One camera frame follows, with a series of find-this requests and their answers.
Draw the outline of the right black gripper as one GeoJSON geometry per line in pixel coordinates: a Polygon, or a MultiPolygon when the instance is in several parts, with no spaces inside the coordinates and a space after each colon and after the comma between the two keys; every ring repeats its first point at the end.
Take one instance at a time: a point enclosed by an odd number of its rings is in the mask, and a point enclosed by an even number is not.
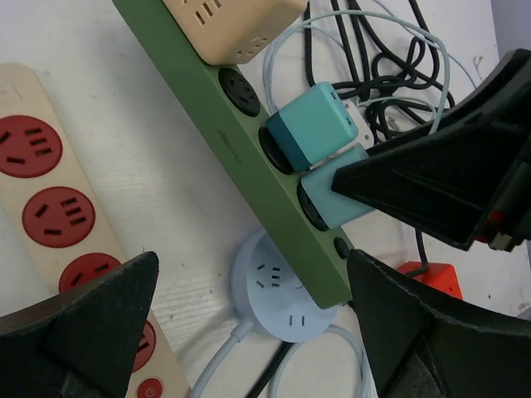
{"type": "Polygon", "coordinates": [[[341,167],[332,189],[455,248],[530,239],[530,53],[507,53],[440,123],[341,167]]]}

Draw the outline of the red cube socket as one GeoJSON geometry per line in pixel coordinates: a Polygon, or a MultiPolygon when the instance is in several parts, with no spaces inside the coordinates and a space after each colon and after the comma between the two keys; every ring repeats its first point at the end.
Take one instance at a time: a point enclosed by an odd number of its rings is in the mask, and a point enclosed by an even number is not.
{"type": "Polygon", "coordinates": [[[428,270],[414,279],[451,297],[463,299],[457,273],[451,264],[430,263],[428,270]]]}

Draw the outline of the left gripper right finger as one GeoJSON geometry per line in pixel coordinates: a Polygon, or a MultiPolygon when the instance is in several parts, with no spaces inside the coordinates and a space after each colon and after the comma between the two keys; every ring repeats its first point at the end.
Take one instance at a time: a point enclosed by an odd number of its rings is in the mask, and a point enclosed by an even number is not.
{"type": "Polygon", "coordinates": [[[353,309],[380,397],[528,397],[530,323],[351,250],[353,309]]]}

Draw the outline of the beige red power strip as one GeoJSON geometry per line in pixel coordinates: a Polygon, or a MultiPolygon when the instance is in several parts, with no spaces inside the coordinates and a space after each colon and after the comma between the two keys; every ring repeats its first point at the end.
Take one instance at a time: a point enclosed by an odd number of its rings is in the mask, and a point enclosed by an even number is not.
{"type": "MultiPolygon", "coordinates": [[[[102,211],[37,74],[1,67],[1,206],[49,298],[128,258],[102,211]]],[[[184,397],[189,385],[153,311],[124,397],[184,397]]]]}

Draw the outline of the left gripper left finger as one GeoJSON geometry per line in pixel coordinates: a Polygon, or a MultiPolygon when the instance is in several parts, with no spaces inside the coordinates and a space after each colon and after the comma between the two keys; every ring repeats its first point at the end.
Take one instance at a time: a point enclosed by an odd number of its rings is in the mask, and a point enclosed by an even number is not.
{"type": "Polygon", "coordinates": [[[153,251],[1,318],[3,397],[124,397],[158,279],[153,251]]]}

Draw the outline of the orange cube adapter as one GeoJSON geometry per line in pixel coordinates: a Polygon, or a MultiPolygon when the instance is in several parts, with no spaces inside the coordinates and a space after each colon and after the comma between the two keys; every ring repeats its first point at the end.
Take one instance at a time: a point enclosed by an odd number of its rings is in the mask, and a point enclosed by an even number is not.
{"type": "Polygon", "coordinates": [[[165,6],[208,65],[251,61],[298,19],[304,0],[172,0],[165,6]]]}

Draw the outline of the green power strip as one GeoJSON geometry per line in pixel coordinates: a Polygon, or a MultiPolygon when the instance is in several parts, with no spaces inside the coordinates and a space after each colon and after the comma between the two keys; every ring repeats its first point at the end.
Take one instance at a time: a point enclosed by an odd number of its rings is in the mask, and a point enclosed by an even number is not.
{"type": "Polygon", "coordinates": [[[319,231],[300,208],[296,174],[266,158],[259,129],[268,114],[244,114],[219,82],[219,66],[202,61],[161,1],[117,1],[115,7],[188,117],[229,174],[256,218],[321,308],[352,298],[347,262],[334,246],[342,230],[319,231]]]}

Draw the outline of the white charger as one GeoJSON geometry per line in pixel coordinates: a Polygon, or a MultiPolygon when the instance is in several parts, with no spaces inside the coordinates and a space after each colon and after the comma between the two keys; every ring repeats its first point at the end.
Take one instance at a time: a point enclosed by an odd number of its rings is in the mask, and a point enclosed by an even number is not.
{"type": "Polygon", "coordinates": [[[355,143],[360,143],[365,149],[369,149],[374,145],[373,134],[368,127],[364,117],[356,107],[356,103],[351,99],[343,101],[344,107],[358,127],[358,136],[354,140],[355,143]]]}

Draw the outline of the teal plug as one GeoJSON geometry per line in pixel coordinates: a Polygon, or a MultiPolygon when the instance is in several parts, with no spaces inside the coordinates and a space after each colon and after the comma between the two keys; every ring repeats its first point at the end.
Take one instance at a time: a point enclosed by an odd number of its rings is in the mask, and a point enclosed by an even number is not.
{"type": "Polygon", "coordinates": [[[337,229],[373,211],[372,207],[333,192],[331,189],[334,174],[338,169],[366,158],[368,155],[364,147],[357,143],[346,152],[302,177],[304,192],[329,229],[337,229]]]}
{"type": "Polygon", "coordinates": [[[358,136],[358,126],[329,82],[321,82],[293,99],[265,122],[280,151],[302,172],[358,136]]]}

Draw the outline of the blue round socket base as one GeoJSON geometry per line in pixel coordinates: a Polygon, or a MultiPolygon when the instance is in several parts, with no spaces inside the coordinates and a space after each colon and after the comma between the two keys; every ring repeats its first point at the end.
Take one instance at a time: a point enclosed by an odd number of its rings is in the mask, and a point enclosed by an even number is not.
{"type": "Polygon", "coordinates": [[[332,324],[339,306],[322,309],[261,229],[236,252],[229,289],[244,328],[283,342],[306,342],[332,324]]]}

